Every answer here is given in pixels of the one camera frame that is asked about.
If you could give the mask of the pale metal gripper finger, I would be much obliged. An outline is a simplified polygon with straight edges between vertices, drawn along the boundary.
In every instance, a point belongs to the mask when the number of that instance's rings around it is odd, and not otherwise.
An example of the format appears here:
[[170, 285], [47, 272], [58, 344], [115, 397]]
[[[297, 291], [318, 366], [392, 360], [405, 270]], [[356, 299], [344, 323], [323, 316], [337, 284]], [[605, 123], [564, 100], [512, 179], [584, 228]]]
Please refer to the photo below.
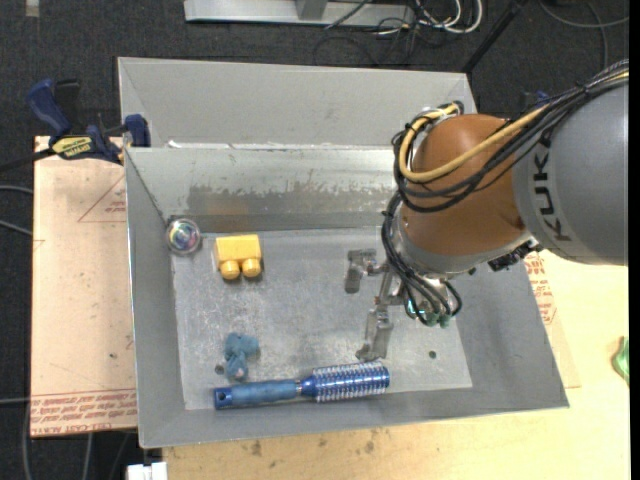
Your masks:
[[361, 279], [377, 272], [376, 255], [376, 250], [371, 248], [350, 250], [347, 253], [348, 268], [344, 280], [346, 293], [357, 293], [360, 289]]
[[356, 352], [359, 361], [386, 359], [394, 324], [389, 311], [370, 309], [366, 317], [364, 343]]

